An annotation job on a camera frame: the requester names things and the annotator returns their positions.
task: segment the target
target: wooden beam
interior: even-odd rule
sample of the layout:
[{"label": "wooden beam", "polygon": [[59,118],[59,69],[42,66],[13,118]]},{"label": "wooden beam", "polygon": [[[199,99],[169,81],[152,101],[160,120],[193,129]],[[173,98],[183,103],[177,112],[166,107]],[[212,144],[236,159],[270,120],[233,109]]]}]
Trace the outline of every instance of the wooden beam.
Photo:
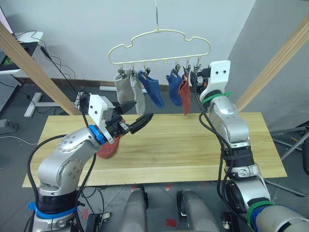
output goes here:
[{"label": "wooden beam", "polygon": [[25,49],[0,22],[0,48],[27,74],[51,99],[69,115],[79,115],[80,111],[67,96],[54,84],[42,68],[31,58]]},{"label": "wooden beam", "polygon": [[241,111],[268,84],[268,82],[282,69],[282,67],[298,52],[309,38],[309,14],[298,25],[291,37],[281,47],[263,71],[256,77],[247,90],[236,102]]}]

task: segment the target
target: sock hanger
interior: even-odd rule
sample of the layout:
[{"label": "sock hanger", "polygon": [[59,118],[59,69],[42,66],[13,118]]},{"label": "sock hanger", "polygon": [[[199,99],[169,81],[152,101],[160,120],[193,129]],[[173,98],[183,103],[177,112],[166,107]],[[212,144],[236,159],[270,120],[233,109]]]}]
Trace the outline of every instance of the sock hanger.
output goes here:
[{"label": "sock hanger", "polygon": [[[190,59],[191,57],[197,57],[197,67],[198,67],[198,62],[200,60],[200,58],[202,56],[205,56],[207,55],[210,51],[211,51],[211,44],[210,42],[207,40],[207,39],[204,39],[202,37],[198,37],[198,36],[193,36],[191,37],[191,39],[186,39],[186,35],[184,32],[181,32],[181,31],[178,31],[178,30],[171,30],[171,29],[159,29],[159,24],[158,24],[158,5],[157,5],[157,0],[155,0],[155,9],[156,9],[156,29],[154,31],[149,31],[149,32],[145,32],[145,33],[142,33],[142,34],[139,34],[135,37],[133,37],[131,39],[131,44],[129,46],[126,46],[125,44],[119,44],[117,45],[116,47],[113,47],[109,52],[108,52],[108,60],[110,61],[110,63],[112,64],[119,64],[120,67],[123,67],[124,64],[131,64],[132,67],[134,67],[134,63],[142,63],[143,65],[146,64],[146,62],[153,62],[155,65],[157,63],[157,61],[159,60],[163,60],[164,63],[166,64],[168,62],[169,59],[175,59],[176,62],[178,62],[179,59],[181,58],[186,58],[187,59],[187,62],[188,62],[188,59]],[[202,40],[204,42],[207,43],[209,49],[208,51],[206,51],[205,53],[202,53],[202,54],[196,54],[196,55],[187,55],[187,56],[181,56],[181,57],[168,57],[168,58],[158,58],[158,59],[146,59],[146,60],[134,60],[134,61],[125,61],[125,62],[113,62],[111,60],[111,54],[112,52],[119,48],[119,47],[125,47],[125,48],[131,48],[133,47],[133,41],[139,37],[142,37],[142,36],[145,36],[145,35],[149,35],[149,34],[154,34],[154,33],[161,33],[161,32],[174,32],[174,33],[177,33],[177,34],[181,34],[183,35],[183,40],[186,41],[186,42],[191,42],[193,39],[197,39],[197,40]]]}]

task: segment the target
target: wooden table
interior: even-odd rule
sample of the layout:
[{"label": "wooden table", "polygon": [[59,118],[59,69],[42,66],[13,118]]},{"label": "wooden table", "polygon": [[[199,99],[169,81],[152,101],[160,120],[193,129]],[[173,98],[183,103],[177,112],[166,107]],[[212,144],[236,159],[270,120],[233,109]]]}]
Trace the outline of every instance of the wooden table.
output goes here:
[{"label": "wooden table", "polygon": [[[260,165],[263,177],[286,176],[261,113],[240,115],[248,123],[254,160]],[[137,115],[124,115],[124,118],[127,123],[132,123]],[[81,116],[49,116],[40,142],[82,127]],[[31,171],[37,186],[40,183],[38,167],[55,150],[59,141],[57,139],[41,147],[32,160]],[[113,157],[97,157],[87,185],[216,180],[219,156],[217,138],[200,125],[198,114],[154,115],[145,128],[120,139]],[[81,181],[90,163],[91,160],[85,165]],[[27,177],[23,187],[30,187]]]}]

